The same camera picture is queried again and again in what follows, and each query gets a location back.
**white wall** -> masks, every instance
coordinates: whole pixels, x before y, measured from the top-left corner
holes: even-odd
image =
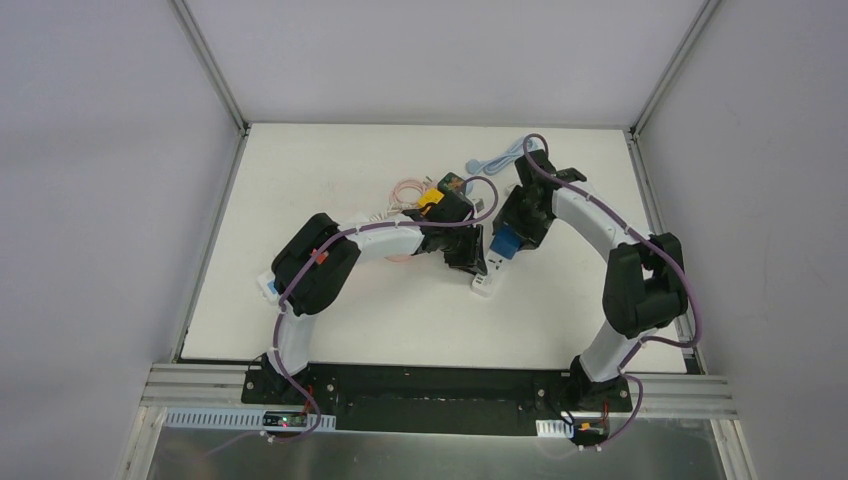
[[[0,477],[105,479],[236,133],[165,1],[0,2]]]
[[[632,125],[702,0],[192,0],[250,121]]]
[[[643,155],[760,478],[844,478],[848,2],[728,0]]]

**black mounting plate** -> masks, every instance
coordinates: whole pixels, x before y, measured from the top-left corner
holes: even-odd
[[[263,357],[245,376],[242,403],[302,405],[303,397]],[[592,404],[569,400],[558,370],[402,367],[310,363],[295,376],[312,387],[339,430],[535,436],[536,420],[569,411],[629,412],[627,382]]]

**white table surface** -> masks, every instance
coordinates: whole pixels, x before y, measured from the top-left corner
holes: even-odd
[[[256,278],[306,220],[327,212],[343,222],[388,206],[405,177],[465,175],[470,158],[489,159],[527,128],[382,125],[253,126],[191,320],[182,357],[250,360],[271,343],[276,307]],[[558,169],[576,167],[632,223],[646,224],[622,132],[536,129]],[[517,182],[513,166],[495,177]],[[483,183],[471,197],[491,205]],[[486,248],[491,224],[485,224]],[[310,361],[567,368],[604,322],[606,265],[567,224],[554,222],[543,245],[519,252],[495,295],[471,292],[471,275],[441,253],[407,263],[357,265],[316,322]],[[676,338],[674,327],[660,332]],[[681,353],[649,344],[630,370],[684,372]]]

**blue component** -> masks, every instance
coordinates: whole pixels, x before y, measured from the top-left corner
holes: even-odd
[[[521,238],[513,229],[503,226],[495,234],[495,238],[492,239],[492,245],[489,249],[507,260],[512,260],[512,257],[518,252],[520,246]]]

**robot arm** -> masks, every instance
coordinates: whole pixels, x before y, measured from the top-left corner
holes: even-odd
[[[575,169],[556,171],[543,150],[530,153],[544,171],[597,196],[586,177]],[[535,249],[551,223],[560,219],[574,227],[607,262],[603,308],[606,322],[591,345],[571,365],[569,403],[603,395],[619,379],[619,366],[639,340],[668,326],[688,308],[683,285],[665,262],[630,235],[635,231],[683,265],[680,242],[671,234],[645,235],[633,227],[625,231],[597,205],[580,193],[563,188],[532,169],[526,158],[515,163],[521,179],[495,218],[493,250],[511,258],[517,250]],[[499,236],[508,236],[512,251],[496,248]],[[651,272],[645,278],[643,270]],[[491,271],[489,276],[496,275]],[[485,284],[478,276],[475,284]]]
[[[333,242],[315,259],[286,299],[284,308],[288,318],[276,339],[286,370],[295,374],[306,367],[315,315],[335,301],[353,267],[359,263],[392,255],[442,251],[449,267],[472,275],[486,273],[481,225],[432,226],[432,222],[462,222],[473,215],[471,201],[459,191],[456,182],[450,184],[446,181],[454,178],[459,177],[448,174],[438,188],[425,192],[418,208],[379,222],[340,226],[326,213],[316,214],[280,251],[271,264],[271,271],[274,273],[274,288],[283,292],[295,283],[301,268],[324,242],[339,232],[354,230],[354,233]],[[397,226],[368,229],[369,223],[386,222],[395,222]],[[412,225],[414,222],[430,223],[429,226],[418,226]],[[276,356],[270,350],[268,357],[277,373],[282,373]]]

